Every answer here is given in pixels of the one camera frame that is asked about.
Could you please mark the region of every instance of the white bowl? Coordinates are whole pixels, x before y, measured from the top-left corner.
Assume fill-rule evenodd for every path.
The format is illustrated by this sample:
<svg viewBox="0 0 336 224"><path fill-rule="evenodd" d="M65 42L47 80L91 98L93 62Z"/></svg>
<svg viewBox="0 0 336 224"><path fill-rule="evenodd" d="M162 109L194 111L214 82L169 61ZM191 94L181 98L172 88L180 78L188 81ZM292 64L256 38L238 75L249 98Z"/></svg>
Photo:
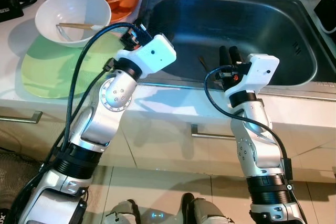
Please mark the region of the white bowl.
<svg viewBox="0 0 336 224"><path fill-rule="evenodd" d="M35 25L45 38L66 47L83 47L97 31L63 27L68 41L57 29L59 23L107 26L111 9L105 0L46 0L37 10Z"/></svg>

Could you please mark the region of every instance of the stainless steel sink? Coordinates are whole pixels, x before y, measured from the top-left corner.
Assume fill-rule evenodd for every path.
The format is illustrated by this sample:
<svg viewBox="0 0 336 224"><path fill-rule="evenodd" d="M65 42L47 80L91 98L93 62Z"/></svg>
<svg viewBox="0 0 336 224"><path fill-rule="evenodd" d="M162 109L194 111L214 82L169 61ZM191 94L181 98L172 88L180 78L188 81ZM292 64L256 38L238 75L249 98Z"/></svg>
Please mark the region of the stainless steel sink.
<svg viewBox="0 0 336 224"><path fill-rule="evenodd" d="M151 34L163 33L177 52L176 62L145 84L202 88L206 71L199 57L213 69L220 46L237 46L243 57L280 59L262 93L336 100L333 55L297 0L143 0L139 19Z"/></svg>

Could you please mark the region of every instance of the drawer handle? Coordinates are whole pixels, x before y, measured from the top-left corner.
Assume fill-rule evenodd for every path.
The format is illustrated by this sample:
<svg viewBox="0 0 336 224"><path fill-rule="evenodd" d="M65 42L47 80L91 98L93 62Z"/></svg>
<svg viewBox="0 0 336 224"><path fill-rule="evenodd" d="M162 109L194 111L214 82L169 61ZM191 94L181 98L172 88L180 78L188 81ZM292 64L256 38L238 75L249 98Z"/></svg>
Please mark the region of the drawer handle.
<svg viewBox="0 0 336 224"><path fill-rule="evenodd" d="M31 118L16 118L14 116L0 116L0 121L37 124L40 121L42 114L43 114L42 111L35 111Z"/></svg>
<svg viewBox="0 0 336 224"><path fill-rule="evenodd" d="M218 135L218 134L205 134L198 132L198 125L192 124L191 125L191 136L198 137L198 138L216 138L216 139L225 139L225 140L236 140L234 136L227 136L227 135Z"/></svg>

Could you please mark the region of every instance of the tiled floor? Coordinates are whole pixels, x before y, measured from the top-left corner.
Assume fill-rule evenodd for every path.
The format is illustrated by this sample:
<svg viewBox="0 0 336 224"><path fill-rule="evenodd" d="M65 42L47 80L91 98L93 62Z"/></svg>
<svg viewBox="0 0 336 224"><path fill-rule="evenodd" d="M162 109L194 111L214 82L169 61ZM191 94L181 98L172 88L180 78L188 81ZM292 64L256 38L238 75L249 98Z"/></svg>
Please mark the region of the tiled floor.
<svg viewBox="0 0 336 224"><path fill-rule="evenodd" d="M295 192L308 224L336 223L335 184L295 182ZM250 219L249 193L245 179L100 166L89 189L88 209L83 224L101 223L118 202L134 199L142 224L180 223L181 197L191 192L212 201L236 224L254 224ZM160 220L153 213L163 213Z"/></svg>

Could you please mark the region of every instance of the green plate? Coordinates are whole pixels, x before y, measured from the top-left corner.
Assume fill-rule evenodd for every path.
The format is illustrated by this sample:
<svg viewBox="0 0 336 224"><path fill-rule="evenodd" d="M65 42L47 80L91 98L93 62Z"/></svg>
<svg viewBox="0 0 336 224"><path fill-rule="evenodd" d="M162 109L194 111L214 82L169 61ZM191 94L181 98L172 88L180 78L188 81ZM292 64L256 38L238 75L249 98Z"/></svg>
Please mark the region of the green plate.
<svg viewBox="0 0 336 224"><path fill-rule="evenodd" d="M112 33L106 33L99 38L84 58L75 94L83 93L102 71L106 61L122 48L119 38ZM38 36L22 63L21 74L25 89L42 98L67 97L81 50L82 48L60 46L43 36Z"/></svg>

